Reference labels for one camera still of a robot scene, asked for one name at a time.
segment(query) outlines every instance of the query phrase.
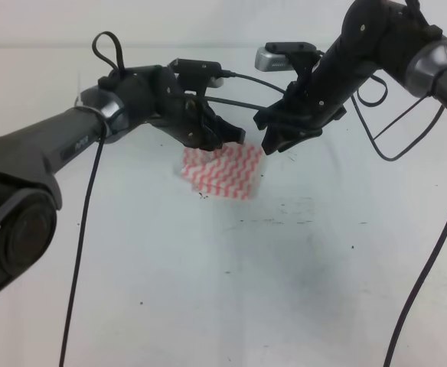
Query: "black wire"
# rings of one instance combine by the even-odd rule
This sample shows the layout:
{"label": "black wire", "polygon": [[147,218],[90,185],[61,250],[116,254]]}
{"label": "black wire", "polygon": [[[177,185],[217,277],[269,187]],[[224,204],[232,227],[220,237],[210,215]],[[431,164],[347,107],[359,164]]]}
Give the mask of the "black wire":
{"label": "black wire", "polygon": [[243,75],[243,74],[238,74],[238,73],[230,72],[229,77],[233,77],[233,78],[241,78],[241,79],[245,79],[245,80],[250,80],[251,82],[258,83],[258,84],[261,84],[261,85],[263,85],[263,86],[267,86],[267,87],[269,87],[269,88],[271,88],[271,89],[274,89],[274,90],[280,92],[281,94],[285,94],[285,90],[284,90],[284,89],[281,89],[281,88],[278,87],[278,86],[275,86],[275,85],[273,85],[273,84],[271,84],[271,83],[265,82],[264,80],[254,78],[254,77],[252,77],[252,76],[248,76],[248,75]]}
{"label": "black wire", "polygon": [[417,105],[419,105],[424,99],[426,99],[427,96],[422,97],[421,99],[419,99],[416,103],[414,103],[412,106],[410,106],[406,111],[404,111],[402,113],[402,115],[400,115],[399,117],[397,117],[395,120],[393,120],[384,130],[382,130],[380,133],[377,134],[377,136],[375,136],[374,140],[377,140],[384,132],[386,132],[389,128],[391,128],[392,126],[394,126],[402,117],[404,117],[405,115],[407,115],[409,112],[411,112],[414,108],[417,107]]}
{"label": "black wire", "polygon": [[[97,47],[97,42],[100,39],[100,37],[103,35],[108,36],[109,38],[111,38],[111,41],[113,41],[113,44],[115,45],[115,51],[116,51],[116,63],[118,65],[113,63],[108,57],[104,56],[103,54],[101,54],[99,52],[98,47]],[[91,48],[93,49],[94,54],[98,58],[100,58],[102,61],[104,61],[105,63],[110,65],[113,68],[113,70],[119,72],[120,74],[123,74],[126,71],[125,63],[123,62],[122,45],[120,44],[118,37],[115,34],[113,34],[112,32],[105,31],[105,32],[98,34],[94,38]]]}
{"label": "black wire", "polygon": [[84,233],[86,231],[86,222],[87,222],[87,212],[89,210],[89,202],[90,202],[91,193],[93,192],[94,180],[96,179],[96,172],[97,172],[98,166],[100,164],[101,153],[103,152],[103,146],[104,146],[104,142],[106,140],[107,123],[109,122],[109,120],[114,121],[122,113],[122,110],[120,109],[109,120],[106,120],[104,118],[104,116],[100,112],[97,112],[96,110],[82,107],[82,106],[75,107],[75,109],[80,109],[80,110],[83,110],[86,112],[94,113],[98,117],[98,119],[100,119],[100,122],[102,125],[102,131],[101,131],[98,148],[96,151],[96,157],[94,158],[93,169],[91,170],[91,176],[89,179],[89,183],[87,185],[86,197],[84,199],[83,215],[82,215],[82,219],[80,221],[80,233],[79,233],[79,242],[77,245],[76,262],[75,262],[74,270],[73,270],[73,278],[72,278],[72,285],[70,288],[69,304],[67,306],[67,316],[65,319],[64,335],[62,337],[62,349],[60,351],[60,361],[59,361],[60,367],[64,367],[64,362],[65,362],[65,355],[66,355],[66,351],[67,351],[67,341],[69,339],[70,320],[72,319],[73,302],[74,302],[74,298],[76,296],[77,279],[79,277],[80,259],[82,258],[82,253],[83,253]]}
{"label": "black wire", "polygon": [[368,139],[370,140],[370,143],[373,145],[375,151],[377,152],[377,154],[385,161],[387,162],[394,162],[399,160],[401,157],[403,157],[404,155],[406,155],[407,153],[409,153],[416,145],[418,145],[428,134],[429,132],[432,130],[432,128],[435,127],[436,123],[438,122],[439,118],[441,117],[441,115],[443,114],[443,111],[445,111],[445,107],[440,107],[438,112],[436,113],[434,119],[431,121],[431,123],[428,125],[428,127],[426,128],[426,130],[424,130],[424,132],[417,137],[416,140],[414,140],[406,149],[404,149],[403,151],[400,152],[400,154],[398,154],[397,156],[393,157],[393,158],[389,158],[387,157],[385,154],[383,154],[381,152],[381,150],[378,148],[377,143],[375,143],[375,138],[372,136],[370,129],[367,126],[367,123],[364,121],[363,115],[361,114],[360,108],[358,107],[358,104],[356,103],[356,99],[354,98],[354,96],[351,96],[351,101],[353,102],[353,106],[354,109],[356,109],[356,113],[358,114],[358,117],[360,118],[361,124],[364,127],[365,132],[368,135]]}
{"label": "black wire", "polygon": [[402,327],[403,327],[404,322],[406,321],[409,310],[410,310],[411,306],[413,305],[414,300],[416,299],[416,296],[419,293],[421,287],[423,286],[423,283],[426,280],[426,278],[429,274],[429,271],[431,270],[432,266],[434,265],[436,258],[438,257],[439,253],[441,252],[442,247],[445,244],[446,238],[447,238],[447,221],[446,221],[445,227],[443,228],[443,231],[438,239],[438,242],[436,243],[435,248],[432,250],[432,253],[429,256],[427,263],[424,265],[424,268],[421,271],[421,274],[419,275],[419,277],[417,278],[417,281],[414,284],[413,289],[410,291],[407,301],[404,304],[402,312],[400,313],[399,319],[398,319],[395,329],[393,331],[392,338],[390,339],[390,344],[389,344],[389,348],[387,350],[387,356],[385,357],[385,362],[383,364],[383,367],[390,367],[390,363],[392,362],[393,353],[395,351],[397,340],[399,339],[400,332],[402,331]]}
{"label": "black wire", "polygon": [[361,104],[363,106],[366,106],[366,107],[378,107],[383,102],[385,102],[385,99],[387,99],[387,96],[389,94],[389,87],[387,86],[387,82],[385,82],[385,80],[383,80],[382,78],[380,78],[378,76],[372,75],[372,76],[370,76],[370,78],[373,81],[381,84],[385,88],[385,92],[383,92],[383,96],[376,102],[367,102],[367,101],[365,101],[364,99],[361,98],[359,89],[356,91],[356,95],[357,95],[358,99],[360,100],[360,102],[361,102]]}
{"label": "black wire", "polygon": [[187,94],[187,93],[172,93],[170,94],[173,98],[178,99],[187,99],[195,102],[215,102],[215,103],[222,103],[224,105],[230,105],[230,106],[237,106],[242,107],[244,109],[255,109],[256,111],[265,112],[270,115],[273,115],[275,117],[280,117],[282,119],[291,119],[291,120],[299,120],[299,121],[308,121],[312,118],[311,115],[292,115],[289,113],[282,113],[282,112],[276,112],[271,110],[269,107],[264,106],[258,106],[258,105],[252,105],[250,103],[245,102],[239,102],[239,101],[233,101],[232,99],[223,99],[223,98],[216,98],[216,97],[209,97],[209,96],[196,96],[194,94]]}

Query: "black bracket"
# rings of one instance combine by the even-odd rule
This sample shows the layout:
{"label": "black bracket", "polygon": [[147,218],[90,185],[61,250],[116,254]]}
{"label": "black bracket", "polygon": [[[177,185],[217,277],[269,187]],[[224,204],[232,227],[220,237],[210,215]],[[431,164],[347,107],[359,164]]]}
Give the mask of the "black bracket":
{"label": "black bracket", "polygon": [[[278,113],[272,115],[258,112],[254,116],[254,122],[259,130],[267,128],[262,146],[266,154],[272,154],[275,151],[286,151],[302,141],[321,136],[322,129],[307,128],[307,119],[304,117],[310,114],[305,100],[305,89],[313,68],[323,53],[313,44],[306,42],[271,42],[266,44],[265,49],[271,54],[284,55],[297,73],[297,80],[288,85],[283,99],[269,107],[269,110]],[[340,119],[345,113],[343,107],[332,119]]]}

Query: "white table surface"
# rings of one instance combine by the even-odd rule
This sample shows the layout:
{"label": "white table surface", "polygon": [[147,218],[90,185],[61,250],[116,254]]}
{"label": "white table surface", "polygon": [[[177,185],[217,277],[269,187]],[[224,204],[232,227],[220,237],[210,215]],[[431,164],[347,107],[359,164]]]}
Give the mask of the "white table surface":
{"label": "white table surface", "polygon": [[[255,49],[125,53],[130,66],[185,57],[218,60],[283,87],[293,78],[254,70]],[[87,49],[0,50],[0,135],[69,108],[79,71],[88,87],[109,69]],[[387,81],[387,101],[362,108],[375,132],[414,100]],[[375,100],[380,88],[368,83],[364,97]],[[243,80],[209,94],[265,106],[279,98]],[[351,103],[346,107],[322,137],[268,157],[259,194],[248,203],[202,200],[174,175],[182,146],[152,127],[106,146],[66,366],[382,365],[447,217],[447,114],[419,147],[390,164],[374,153]],[[383,138],[382,149],[394,155],[406,146],[437,107],[424,102]],[[263,137],[252,111],[215,109],[250,141]],[[57,175],[64,208],[53,243],[0,294],[0,367],[58,364],[95,151]],[[447,242],[393,365],[447,366]]]}

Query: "white wall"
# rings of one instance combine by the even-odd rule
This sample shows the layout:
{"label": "white wall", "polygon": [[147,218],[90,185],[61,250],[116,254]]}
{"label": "white wall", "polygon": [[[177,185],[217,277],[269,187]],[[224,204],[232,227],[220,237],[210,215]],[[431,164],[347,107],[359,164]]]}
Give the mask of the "white wall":
{"label": "white wall", "polygon": [[[447,35],[447,0],[422,0]],[[125,44],[331,43],[351,0],[0,0],[0,44],[86,44],[100,31]]]}

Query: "red and white cloth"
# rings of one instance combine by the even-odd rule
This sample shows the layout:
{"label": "red and white cloth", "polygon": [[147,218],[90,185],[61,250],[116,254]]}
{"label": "red and white cloth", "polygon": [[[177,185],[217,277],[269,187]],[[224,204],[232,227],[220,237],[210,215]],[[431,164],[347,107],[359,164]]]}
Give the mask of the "red and white cloth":
{"label": "red and white cloth", "polygon": [[202,193],[248,200],[260,182],[261,147],[225,144],[216,151],[184,149],[181,176]]}

